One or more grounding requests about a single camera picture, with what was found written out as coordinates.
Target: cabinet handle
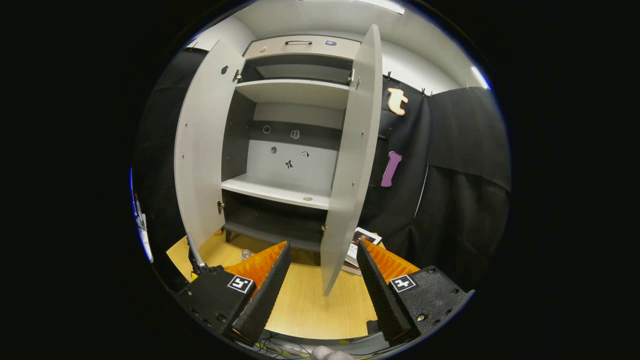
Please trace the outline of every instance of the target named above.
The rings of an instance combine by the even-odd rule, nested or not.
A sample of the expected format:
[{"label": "cabinet handle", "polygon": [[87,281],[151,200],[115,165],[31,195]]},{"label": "cabinet handle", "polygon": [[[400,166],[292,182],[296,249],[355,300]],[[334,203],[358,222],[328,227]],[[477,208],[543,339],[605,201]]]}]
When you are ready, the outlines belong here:
[{"label": "cabinet handle", "polygon": [[311,42],[309,40],[289,40],[289,41],[285,41],[284,44],[285,45],[289,45],[290,42],[306,42],[307,45],[313,44],[313,42]]}]

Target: wooden table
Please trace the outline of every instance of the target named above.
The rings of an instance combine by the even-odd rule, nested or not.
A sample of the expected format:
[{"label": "wooden table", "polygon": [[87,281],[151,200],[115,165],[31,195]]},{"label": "wooden table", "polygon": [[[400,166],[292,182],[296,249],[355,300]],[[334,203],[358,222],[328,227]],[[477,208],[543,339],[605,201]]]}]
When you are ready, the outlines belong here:
[{"label": "wooden table", "polygon": [[[214,235],[202,244],[200,255],[209,266],[229,266],[242,261],[243,249],[255,254],[269,246],[242,235],[230,243],[225,242],[224,234]],[[191,281],[188,249],[184,237],[166,253]],[[367,321],[377,319],[361,276],[340,271],[331,294],[324,297],[321,270],[313,253],[292,250],[291,266],[265,329],[301,338],[347,339],[366,336]]]}]

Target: purple foam piece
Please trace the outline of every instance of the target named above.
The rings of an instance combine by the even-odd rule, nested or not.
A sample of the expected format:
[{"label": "purple foam piece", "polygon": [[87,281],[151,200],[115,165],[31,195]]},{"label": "purple foam piece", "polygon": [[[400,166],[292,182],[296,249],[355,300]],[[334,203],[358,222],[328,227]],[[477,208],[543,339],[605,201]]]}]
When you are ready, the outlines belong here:
[{"label": "purple foam piece", "polygon": [[382,175],[382,187],[388,188],[391,186],[391,179],[394,178],[394,174],[396,172],[396,168],[398,164],[402,161],[402,155],[397,152],[389,153],[389,163],[387,163],[387,169],[385,170],[385,174]]}]

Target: white cabinet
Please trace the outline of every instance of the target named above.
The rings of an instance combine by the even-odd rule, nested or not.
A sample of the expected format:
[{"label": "white cabinet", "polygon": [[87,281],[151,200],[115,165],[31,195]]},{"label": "white cabinet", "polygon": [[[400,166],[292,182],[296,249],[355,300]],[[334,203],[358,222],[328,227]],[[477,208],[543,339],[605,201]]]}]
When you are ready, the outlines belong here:
[{"label": "white cabinet", "polygon": [[196,246],[223,226],[271,243],[289,240],[320,253],[328,295],[371,174],[380,34],[372,25],[362,43],[298,37],[256,41],[244,57],[222,41],[209,51],[180,113],[175,182]]}]

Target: open cabinet door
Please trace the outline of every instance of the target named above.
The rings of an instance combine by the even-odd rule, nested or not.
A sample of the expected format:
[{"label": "open cabinet door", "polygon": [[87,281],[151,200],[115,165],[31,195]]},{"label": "open cabinet door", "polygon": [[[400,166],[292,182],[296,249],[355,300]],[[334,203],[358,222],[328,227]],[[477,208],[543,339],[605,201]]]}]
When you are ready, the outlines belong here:
[{"label": "open cabinet door", "polygon": [[243,66],[244,58],[219,40],[200,64],[182,103],[175,135],[175,191],[182,223],[197,248],[225,224],[218,205],[222,139],[236,71],[242,72]]},{"label": "open cabinet door", "polygon": [[382,102],[382,50],[377,25],[371,25],[353,60],[349,100],[320,245],[324,295],[328,296],[358,225],[378,139]]}]

